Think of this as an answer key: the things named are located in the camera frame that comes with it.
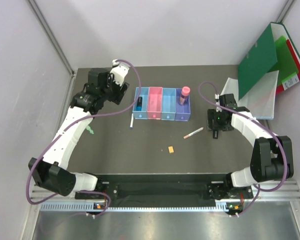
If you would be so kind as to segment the orange eraser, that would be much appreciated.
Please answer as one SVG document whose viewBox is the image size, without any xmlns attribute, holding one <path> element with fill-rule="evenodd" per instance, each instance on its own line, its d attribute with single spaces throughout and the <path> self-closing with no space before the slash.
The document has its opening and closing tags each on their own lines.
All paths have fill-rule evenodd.
<svg viewBox="0 0 300 240">
<path fill-rule="evenodd" d="M 174 148 L 173 148 L 173 146 L 169 146 L 169 147 L 168 147 L 168 151 L 169 151 L 170 154 L 174 153 Z"/>
</svg>

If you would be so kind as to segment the black highlighter blue cap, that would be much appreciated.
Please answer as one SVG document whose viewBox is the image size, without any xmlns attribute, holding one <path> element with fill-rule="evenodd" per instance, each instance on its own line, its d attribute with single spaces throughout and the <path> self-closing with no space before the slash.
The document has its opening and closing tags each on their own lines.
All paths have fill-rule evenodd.
<svg viewBox="0 0 300 240">
<path fill-rule="evenodd" d="M 141 111 L 142 110 L 142 106 L 143 106 L 143 97 L 140 96 L 137 99 L 137 103 L 136 103 L 136 111 Z"/>
</svg>

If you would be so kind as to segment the pink plastic drawer bin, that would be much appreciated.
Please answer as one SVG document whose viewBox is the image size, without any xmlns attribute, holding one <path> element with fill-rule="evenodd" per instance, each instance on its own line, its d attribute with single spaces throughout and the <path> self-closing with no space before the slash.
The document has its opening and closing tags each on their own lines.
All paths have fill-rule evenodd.
<svg viewBox="0 0 300 240">
<path fill-rule="evenodd" d="M 147 117 L 148 119 L 160 120 L 162 113 L 162 87 L 149 87 L 148 102 L 147 102 Z"/>
</svg>

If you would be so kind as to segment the white marker blue cap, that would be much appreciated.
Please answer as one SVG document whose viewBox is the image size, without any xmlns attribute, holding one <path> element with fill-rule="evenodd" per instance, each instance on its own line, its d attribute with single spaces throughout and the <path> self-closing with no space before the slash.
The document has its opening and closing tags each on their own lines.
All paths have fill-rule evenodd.
<svg viewBox="0 0 300 240">
<path fill-rule="evenodd" d="M 133 129 L 134 119 L 135 119 L 135 118 L 134 118 L 134 114 L 132 113 L 132 114 L 131 114 L 130 125 L 129 125 L 129 128 L 130 128 L 130 129 Z"/>
</svg>

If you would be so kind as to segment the white marker pink cap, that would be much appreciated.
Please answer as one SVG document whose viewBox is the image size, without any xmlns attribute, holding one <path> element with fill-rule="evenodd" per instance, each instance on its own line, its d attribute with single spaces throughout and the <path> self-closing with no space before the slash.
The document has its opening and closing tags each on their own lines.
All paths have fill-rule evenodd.
<svg viewBox="0 0 300 240">
<path fill-rule="evenodd" d="M 204 130 L 204 127 L 200 127 L 200 128 L 198 128 L 198 129 L 196 129 L 196 130 L 190 132 L 189 134 L 185 135 L 183 138 L 184 138 L 184 139 L 187 139 L 187 138 L 192 137 L 193 135 L 195 135 L 195 134 L 197 134 L 197 133 L 199 133 L 199 132 L 201 132 L 201 131 L 203 131 L 203 130 Z"/>
</svg>

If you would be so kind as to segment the green binder folder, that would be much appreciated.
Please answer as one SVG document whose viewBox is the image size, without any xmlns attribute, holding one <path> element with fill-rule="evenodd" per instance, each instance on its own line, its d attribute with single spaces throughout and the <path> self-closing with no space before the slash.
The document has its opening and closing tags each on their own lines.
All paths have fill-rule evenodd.
<svg viewBox="0 0 300 240">
<path fill-rule="evenodd" d="M 270 22 L 238 66 L 238 97 L 248 91 L 267 73 L 274 72 L 278 62 L 276 41 L 284 36 L 291 41 L 300 62 L 300 54 L 282 23 Z"/>
</svg>

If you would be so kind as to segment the black highlighter purple cap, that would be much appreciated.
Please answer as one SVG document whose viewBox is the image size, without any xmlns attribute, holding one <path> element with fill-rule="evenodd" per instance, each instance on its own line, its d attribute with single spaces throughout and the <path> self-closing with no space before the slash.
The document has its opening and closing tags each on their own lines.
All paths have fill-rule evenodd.
<svg viewBox="0 0 300 240">
<path fill-rule="evenodd" d="M 219 138 L 219 130 L 218 129 L 214 129 L 212 131 L 212 137 L 213 137 L 213 139 L 218 139 Z"/>
</svg>

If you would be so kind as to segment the purple plastic drawer bin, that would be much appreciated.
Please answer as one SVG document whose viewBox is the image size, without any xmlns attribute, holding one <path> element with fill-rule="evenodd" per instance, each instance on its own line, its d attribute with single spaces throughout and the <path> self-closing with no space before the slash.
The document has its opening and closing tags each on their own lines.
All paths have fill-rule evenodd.
<svg viewBox="0 0 300 240">
<path fill-rule="evenodd" d="M 187 122 L 191 116 L 191 104 L 190 104 L 190 94 L 184 105 L 179 104 L 180 94 L 182 88 L 176 89 L 176 115 L 175 120 L 181 122 Z"/>
</svg>

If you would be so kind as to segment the pink capped glue stick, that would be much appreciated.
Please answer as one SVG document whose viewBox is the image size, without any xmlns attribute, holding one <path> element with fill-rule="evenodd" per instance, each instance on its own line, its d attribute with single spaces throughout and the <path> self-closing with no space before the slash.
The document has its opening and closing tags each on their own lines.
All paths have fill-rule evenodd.
<svg viewBox="0 0 300 240">
<path fill-rule="evenodd" d="M 187 99 L 188 99 L 188 96 L 190 95 L 190 92 L 191 92 L 191 89 L 190 89 L 190 87 L 188 87 L 188 86 L 184 86 L 184 87 L 181 89 L 180 97 L 179 97 L 179 104 L 180 104 L 180 105 L 184 105 L 184 104 L 185 104 L 185 102 L 186 102 Z"/>
</svg>

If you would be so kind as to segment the red folder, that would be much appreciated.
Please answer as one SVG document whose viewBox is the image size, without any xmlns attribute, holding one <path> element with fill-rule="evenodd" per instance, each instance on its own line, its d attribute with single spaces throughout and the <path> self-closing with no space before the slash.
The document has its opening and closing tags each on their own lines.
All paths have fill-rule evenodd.
<svg viewBox="0 0 300 240">
<path fill-rule="evenodd" d="M 276 42 L 277 63 L 279 71 L 276 95 L 283 93 L 300 82 L 300 62 L 289 39 L 281 36 Z"/>
</svg>

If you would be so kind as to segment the translucent light blue folder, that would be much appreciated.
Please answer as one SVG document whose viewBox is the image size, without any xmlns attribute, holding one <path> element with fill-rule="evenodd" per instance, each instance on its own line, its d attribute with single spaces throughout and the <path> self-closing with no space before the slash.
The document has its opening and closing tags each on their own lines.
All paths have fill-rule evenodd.
<svg viewBox="0 0 300 240">
<path fill-rule="evenodd" d="M 233 94 L 239 107 L 246 107 L 257 120 L 273 120 L 279 71 L 266 73 L 243 98 L 239 98 L 239 82 L 228 78 L 221 94 Z"/>
</svg>

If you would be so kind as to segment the light blue drawer bin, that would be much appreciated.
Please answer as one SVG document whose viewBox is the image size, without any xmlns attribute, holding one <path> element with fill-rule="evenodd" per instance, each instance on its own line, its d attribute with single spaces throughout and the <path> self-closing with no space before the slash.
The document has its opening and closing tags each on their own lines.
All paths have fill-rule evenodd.
<svg viewBox="0 0 300 240">
<path fill-rule="evenodd" d="M 176 117 L 176 89 L 163 88 L 161 120 L 174 121 Z"/>
</svg>

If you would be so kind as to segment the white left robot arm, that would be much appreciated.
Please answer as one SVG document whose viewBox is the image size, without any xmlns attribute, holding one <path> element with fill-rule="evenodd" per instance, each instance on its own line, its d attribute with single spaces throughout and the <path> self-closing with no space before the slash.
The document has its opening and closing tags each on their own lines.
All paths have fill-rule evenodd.
<svg viewBox="0 0 300 240">
<path fill-rule="evenodd" d="M 41 160 L 32 158 L 31 169 L 35 184 L 61 196 L 86 191 L 92 198 L 99 198 L 104 191 L 98 178 L 89 173 L 71 173 L 67 170 L 71 155 L 87 126 L 106 101 L 121 103 L 129 84 L 125 82 L 129 68 L 123 64 L 105 68 L 92 68 L 82 91 L 70 102 L 66 117 L 53 139 L 53 145 Z"/>
</svg>

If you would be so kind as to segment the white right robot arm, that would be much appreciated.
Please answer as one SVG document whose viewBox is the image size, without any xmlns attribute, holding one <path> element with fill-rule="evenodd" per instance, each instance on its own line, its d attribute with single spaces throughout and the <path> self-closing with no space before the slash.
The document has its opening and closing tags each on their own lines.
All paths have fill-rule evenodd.
<svg viewBox="0 0 300 240">
<path fill-rule="evenodd" d="M 293 146 L 288 136 L 278 136 L 262 126 L 244 106 L 238 106 L 234 95 L 215 94 L 215 109 L 207 111 L 207 126 L 212 137 L 219 132 L 239 131 L 252 145 L 250 165 L 228 173 L 223 180 L 223 192 L 235 198 L 242 188 L 258 183 L 281 180 L 294 175 Z"/>
</svg>

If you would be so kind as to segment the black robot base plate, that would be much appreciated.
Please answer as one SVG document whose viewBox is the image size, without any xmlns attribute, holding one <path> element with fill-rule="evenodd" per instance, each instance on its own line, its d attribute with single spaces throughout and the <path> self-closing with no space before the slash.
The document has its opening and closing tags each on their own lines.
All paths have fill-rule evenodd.
<svg viewBox="0 0 300 240">
<path fill-rule="evenodd" d="M 128 196 L 196 196 L 203 199 L 253 198 L 251 187 L 228 190 L 224 173 L 97 174 L 96 191 L 114 199 Z"/>
</svg>

